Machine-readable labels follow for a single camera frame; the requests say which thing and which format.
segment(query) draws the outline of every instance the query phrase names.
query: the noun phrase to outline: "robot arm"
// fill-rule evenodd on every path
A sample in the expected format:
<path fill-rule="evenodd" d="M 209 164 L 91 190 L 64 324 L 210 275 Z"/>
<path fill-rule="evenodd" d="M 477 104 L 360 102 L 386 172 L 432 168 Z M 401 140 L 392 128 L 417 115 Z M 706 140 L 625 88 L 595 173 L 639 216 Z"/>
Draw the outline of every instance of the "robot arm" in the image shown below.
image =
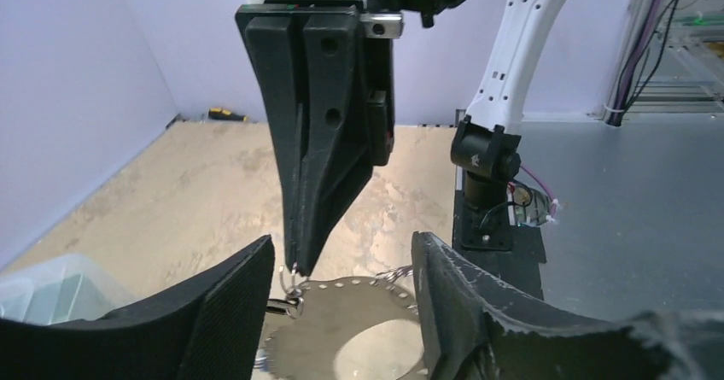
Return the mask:
<path fill-rule="evenodd" d="M 465 0 L 249 1 L 236 22 L 277 156 L 286 264 L 308 276 L 372 168 L 386 165 L 392 151 L 392 40 L 402 32 L 400 11 L 418 12 L 423 26 L 432 27 L 435 15 Z M 452 162 L 465 170 L 465 200 L 475 217 L 508 199 L 507 184 L 520 167 L 525 96 L 564 2 L 508 0 L 493 56 L 451 150 Z"/>

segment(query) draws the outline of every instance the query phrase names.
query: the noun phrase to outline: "keychain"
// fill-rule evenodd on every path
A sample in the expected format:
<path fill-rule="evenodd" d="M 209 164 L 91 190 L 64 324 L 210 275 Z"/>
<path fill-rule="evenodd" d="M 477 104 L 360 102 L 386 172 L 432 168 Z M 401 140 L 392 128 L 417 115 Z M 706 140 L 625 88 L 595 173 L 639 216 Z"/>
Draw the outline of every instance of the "keychain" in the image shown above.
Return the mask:
<path fill-rule="evenodd" d="M 289 287 L 280 277 L 285 299 L 270 299 L 267 303 L 255 364 L 275 378 L 336 378 L 337 353 L 359 333 L 390 320 L 418 323 L 414 296 L 395 284 L 412 275 L 412 266 L 372 278 L 352 276 L 325 282 L 305 280 L 300 284 L 295 283 L 294 272 L 292 268 Z M 420 359 L 398 380 L 426 378 L 427 369 Z"/>

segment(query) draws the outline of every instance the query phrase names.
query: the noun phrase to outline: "white wall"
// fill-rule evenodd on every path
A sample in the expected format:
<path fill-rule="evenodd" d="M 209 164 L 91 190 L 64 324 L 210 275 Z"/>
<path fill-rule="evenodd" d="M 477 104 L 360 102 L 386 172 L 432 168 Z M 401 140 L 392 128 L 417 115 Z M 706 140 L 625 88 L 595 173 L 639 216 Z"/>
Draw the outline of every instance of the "white wall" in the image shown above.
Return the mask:
<path fill-rule="evenodd" d="M 129 0 L 182 114 L 224 106 L 264 119 L 233 15 L 244 0 Z M 608 96 L 629 0 L 569 0 L 530 88 L 527 113 L 583 115 Z M 469 0 L 423 30 L 408 15 L 396 43 L 398 122 L 452 123 L 485 70 L 505 0 Z"/>
<path fill-rule="evenodd" d="M 0 0 L 0 269 L 176 114 L 125 0 Z"/>

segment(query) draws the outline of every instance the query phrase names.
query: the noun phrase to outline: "clear plastic bin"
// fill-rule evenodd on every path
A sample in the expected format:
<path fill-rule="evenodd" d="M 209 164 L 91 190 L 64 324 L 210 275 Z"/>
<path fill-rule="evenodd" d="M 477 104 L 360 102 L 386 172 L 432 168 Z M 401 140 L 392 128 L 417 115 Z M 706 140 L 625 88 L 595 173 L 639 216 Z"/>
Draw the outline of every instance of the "clear plastic bin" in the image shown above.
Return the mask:
<path fill-rule="evenodd" d="M 30 324 L 95 320 L 136 300 L 80 254 L 66 254 L 0 276 L 0 318 Z"/>

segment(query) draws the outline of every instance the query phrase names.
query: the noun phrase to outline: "metal disc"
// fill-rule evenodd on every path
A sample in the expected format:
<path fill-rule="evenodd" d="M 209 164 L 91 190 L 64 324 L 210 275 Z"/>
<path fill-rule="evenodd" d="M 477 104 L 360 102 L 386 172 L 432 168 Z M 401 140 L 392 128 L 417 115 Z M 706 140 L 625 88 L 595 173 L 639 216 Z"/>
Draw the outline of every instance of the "metal disc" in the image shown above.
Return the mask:
<path fill-rule="evenodd" d="M 269 371 L 294 380 L 335 379 L 340 349 L 359 333 L 390 320 L 419 323 L 412 294 L 384 280 L 349 277 L 301 285 L 304 313 L 265 342 Z M 427 379 L 420 360 L 398 380 Z"/>

